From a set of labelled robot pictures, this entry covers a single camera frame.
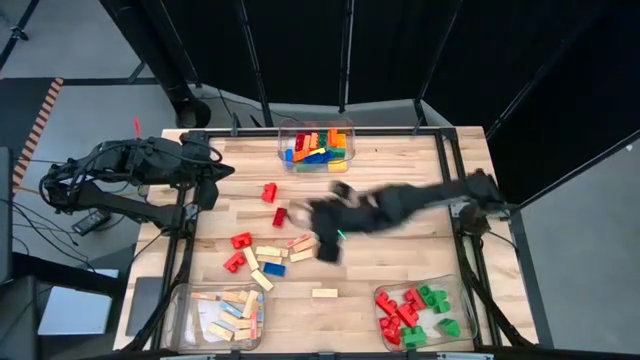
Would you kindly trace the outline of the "wooden block dog face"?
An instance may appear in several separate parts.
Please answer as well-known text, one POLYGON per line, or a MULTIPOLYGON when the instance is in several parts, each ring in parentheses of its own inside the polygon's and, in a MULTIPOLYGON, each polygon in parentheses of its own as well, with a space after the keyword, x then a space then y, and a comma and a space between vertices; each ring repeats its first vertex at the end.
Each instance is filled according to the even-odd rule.
POLYGON ((259 270, 253 270, 251 277, 266 291, 269 292, 273 289, 274 284, 259 270))

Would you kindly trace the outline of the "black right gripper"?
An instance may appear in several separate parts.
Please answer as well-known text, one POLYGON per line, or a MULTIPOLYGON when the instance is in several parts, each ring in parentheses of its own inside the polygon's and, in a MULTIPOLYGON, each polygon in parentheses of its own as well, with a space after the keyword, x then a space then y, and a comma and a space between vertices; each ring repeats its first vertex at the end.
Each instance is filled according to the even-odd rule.
POLYGON ((352 232, 352 208, 337 198, 313 199, 310 207, 311 230, 318 236, 316 258, 322 262, 338 263, 341 256, 339 231, 352 232))

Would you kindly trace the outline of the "clear container edge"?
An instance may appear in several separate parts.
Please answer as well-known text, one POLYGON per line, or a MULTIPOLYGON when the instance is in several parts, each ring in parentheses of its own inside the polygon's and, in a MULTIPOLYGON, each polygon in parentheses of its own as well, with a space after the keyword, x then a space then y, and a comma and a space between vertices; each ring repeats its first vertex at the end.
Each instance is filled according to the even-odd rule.
MULTIPOLYGON (((224 301, 243 312, 244 303, 224 301)), ((168 320, 163 329, 162 345, 183 353, 217 353, 233 350, 253 350, 262 340, 265 317, 265 295, 263 289, 255 283, 209 283, 201 285, 186 284, 178 286, 172 293, 167 313, 168 320), (260 293, 258 305, 258 337, 255 340, 233 340, 228 342, 207 331, 211 322, 215 322, 233 332, 238 331, 221 321, 219 314, 226 312, 219 303, 222 292, 244 292, 250 290, 260 293)))
POLYGON ((475 311, 473 310, 469 296, 466 294, 466 291, 463 289, 461 284, 461 280, 456 275, 444 275, 437 278, 425 279, 425 280, 416 280, 416 281, 408 281, 393 285, 385 285, 378 287, 373 295, 374 299, 374 313, 376 318, 376 323, 378 325, 379 333, 381 339, 383 341, 384 346, 392 351, 392 352, 400 352, 400 351, 408 351, 408 350, 416 350, 416 349, 406 349, 403 345, 401 338, 401 329, 408 327, 404 324, 404 322, 400 319, 400 344, 393 345, 388 343, 384 337, 382 336, 382 332, 379 326, 379 319, 383 317, 387 317, 385 314, 375 303, 375 296, 381 291, 385 291, 389 294, 389 297, 396 301, 397 307, 405 304, 406 301, 403 297, 403 294, 409 288, 417 288, 422 285, 428 285, 432 292, 435 290, 444 290, 448 294, 448 301, 451 305, 451 309, 446 313, 435 313, 432 309, 432 303, 427 305, 424 310, 417 311, 419 315, 419 320, 416 326, 421 326, 424 332, 427 335, 427 344, 420 348, 426 348, 429 346, 440 346, 446 345, 454 342, 473 342, 475 337, 478 334, 478 325, 475 317, 475 311), (459 337, 449 337, 443 336, 439 330, 437 329, 437 323, 444 319, 451 318, 458 322, 461 334, 459 337))

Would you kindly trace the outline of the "white box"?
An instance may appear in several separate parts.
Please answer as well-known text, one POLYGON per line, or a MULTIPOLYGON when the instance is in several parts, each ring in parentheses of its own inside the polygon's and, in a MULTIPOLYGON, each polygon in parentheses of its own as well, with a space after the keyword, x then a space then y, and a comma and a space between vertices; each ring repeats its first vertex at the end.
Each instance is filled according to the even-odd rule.
POLYGON ((107 295, 54 287, 40 324, 40 336, 100 335, 107 329, 112 298, 107 295))

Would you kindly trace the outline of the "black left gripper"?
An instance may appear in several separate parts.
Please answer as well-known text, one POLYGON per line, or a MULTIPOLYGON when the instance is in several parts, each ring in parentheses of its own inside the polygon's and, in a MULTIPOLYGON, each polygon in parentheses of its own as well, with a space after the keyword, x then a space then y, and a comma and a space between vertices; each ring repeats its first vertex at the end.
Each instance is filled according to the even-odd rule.
POLYGON ((202 210, 211 210, 219 195, 215 181, 232 175, 234 168, 221 163, 222 154, 209 144, 205 132, 185 132, 180 135, 180 141, 184 147, 182 150, 183 157, 194 161, 198 165, 210 168, 213 180, 205 179, 200 183, 199 207, 202 210))

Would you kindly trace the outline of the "dark grey flat plate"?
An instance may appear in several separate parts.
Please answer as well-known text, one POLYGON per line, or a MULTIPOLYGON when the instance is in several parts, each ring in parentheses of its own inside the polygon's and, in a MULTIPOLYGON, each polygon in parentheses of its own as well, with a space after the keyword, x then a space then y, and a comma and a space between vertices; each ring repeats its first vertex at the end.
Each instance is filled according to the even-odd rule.
POLYGON ((136 280, 126 336, 135 336, 146 324, 158 305, 163 279, 140 277, 136 280))

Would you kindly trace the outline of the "black curtain backdrop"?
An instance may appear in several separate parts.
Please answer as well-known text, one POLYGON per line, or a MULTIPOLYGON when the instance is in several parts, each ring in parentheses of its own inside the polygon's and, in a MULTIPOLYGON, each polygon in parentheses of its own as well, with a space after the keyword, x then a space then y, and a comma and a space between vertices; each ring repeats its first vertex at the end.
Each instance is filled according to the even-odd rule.
MULTIPOLYGON (((244 0, 269 104, 338 108, 343 0, 244 0)), ((486 132, 603 0, 464 0, 424 102, 486 132)), ((455 0, 354 0, 346 107, 413 100, 455 0)), ((235 0, 100 0, 169 98, 188 83, 259 101, 235 0)), ((601 16, 488 140, 507 199, 533 200, 640 136, 640 0, 601 16)))

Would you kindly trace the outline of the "clear container left edge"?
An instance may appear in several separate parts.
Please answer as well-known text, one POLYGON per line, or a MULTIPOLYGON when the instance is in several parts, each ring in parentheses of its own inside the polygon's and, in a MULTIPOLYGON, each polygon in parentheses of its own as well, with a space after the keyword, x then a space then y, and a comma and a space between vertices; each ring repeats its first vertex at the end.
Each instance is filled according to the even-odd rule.
MULTIPOLYGON (((244 303, 224 301, 243 312, 244 303)), ((217 353, 233 350, 253 350, 262 340, 265 317, 265 295, 263 289, 255 283, 209 283, 201 285, 186 284, 178 286, 172 293, 167 313, 168 320, 163 329, 162 345, 183 353, 217 353), (238 331, 221 321, 219 314, 226 312, 219 303, 222 292, 244 292, 250 290, 260 293, 258 305, 258 337, 255 340, 233 340, 228 342, 207 331, 211 322, 215 322, 233 332, 238 331)))

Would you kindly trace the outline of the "clear plastic bin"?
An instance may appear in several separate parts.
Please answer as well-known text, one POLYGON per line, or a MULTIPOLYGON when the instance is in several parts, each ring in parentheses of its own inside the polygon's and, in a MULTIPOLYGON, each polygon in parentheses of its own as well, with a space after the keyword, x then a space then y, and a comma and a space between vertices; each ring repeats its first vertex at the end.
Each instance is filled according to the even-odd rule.
MULTIPOLYGON (((315 132, 317 134, 321 132, 326 132, 328 134, 328 130, 330 128, 336 128, 338 134, 346 134, 347 135, 347 143, 346 143, 346 154, 344 158, 334 158, 331 161, 346 161, 350 167, 350 163, 352 159, 355 157, 355 128, 350 119, 340 118, 337 120, 317 120, 317 121, 298 121, 292 118, 284 119, 281 122, 281 125, 278 129, 278 150, 277 154, 285 169, 293 172, 293 173, 331 173, 328 171, 327 164, 328 163, 318 163, 318 164, 305 164, 302 162, 294 162, 292 165, 287 165, 285 163, 285 151, 287 149, 292 149, 295 151, 295 139, 297 134, 305 134, 305 143, 304 149, 309 152, 312 151, 309 149, 309 137, 310 134, 315 132)), ((325 147, 326 152, 329 151, 330 148, 338 148, 338 147, 329 147, 328 145, 325 147)))

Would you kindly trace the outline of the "black mat striped edge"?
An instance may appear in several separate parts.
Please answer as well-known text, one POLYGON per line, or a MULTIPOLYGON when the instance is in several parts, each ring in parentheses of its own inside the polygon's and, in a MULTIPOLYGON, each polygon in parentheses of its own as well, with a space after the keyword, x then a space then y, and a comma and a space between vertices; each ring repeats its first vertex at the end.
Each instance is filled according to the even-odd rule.
POLYGON ((0 183, 22 184, 50 113, 63 87, 62 78, 0 79, 0 183))

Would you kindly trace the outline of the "clear container right edge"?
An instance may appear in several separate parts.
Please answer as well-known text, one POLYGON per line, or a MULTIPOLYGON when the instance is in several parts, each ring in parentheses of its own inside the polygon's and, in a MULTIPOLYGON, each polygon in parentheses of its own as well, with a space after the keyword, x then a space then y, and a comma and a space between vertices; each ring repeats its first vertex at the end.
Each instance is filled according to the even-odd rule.
POLYGON ((466 294, 466 291, 463 289, 461 284, 461 280, 456 275, 444 275, 437 278, 425 279, 425 280, 416 280, 416 281, 408 281, 393 285, 385 285, 378 287, 373 295, 374 299, 374 313, 376 318, 376 323, 378 325, 379 333, 381 339, 383 341, 384 346, 392 351, 392 352, 400 352, 400 351, 408 351, 408 350, 416 350, 416 349, 406 349, 403 345, 401 338, 401 329, 408 327, 404 324, 404 322, 400 319, 400 344, 393 345, 388 343, 384 337, 382 336, 382 332, 379 326, 379 319, 383 317, 387 317, 385 314, 375 303, 375 296, 381 291, 385 291, 389 294, 389 297, 396 301, 397 307, 405 304, 406 301, 403 297, 403 294, 409 288, 417 288, 422 285, 428 285, 432 292, 435 290, 444 290, 448 294, 448 301, 451 305, 451 309, 446 313, 435 313, 432 309, 432 303, 427 305, 424 310, 417 311, 419 315, 419 320, 416 326, 421 326, 424 332, 427 335, 427 344, 420 348, 426 348, 429 346, 440 346, 446 345, 454 342, 473 342, 475 337, 478 334, 478 325, 475 317, 475 311, 473 310, 469 296, 466 294), (459 337, 449 337, 443 336, 439 330, 437 329, 437 323, 444 319, 451 318, 458 322, 461 334, 459 337))

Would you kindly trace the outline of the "black power adapter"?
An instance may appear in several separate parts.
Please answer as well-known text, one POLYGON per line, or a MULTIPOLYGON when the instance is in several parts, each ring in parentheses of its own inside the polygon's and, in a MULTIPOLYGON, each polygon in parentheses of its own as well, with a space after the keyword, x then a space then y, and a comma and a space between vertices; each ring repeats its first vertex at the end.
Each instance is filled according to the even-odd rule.
POLYGON ((103 210, 95 210, 90 212, 84 218, 74 223, 71 226, 71 229, 80 236, 85 236, 86 234, 96 230, 101 225, 106 224, 112 215, 108 211, 103 210))

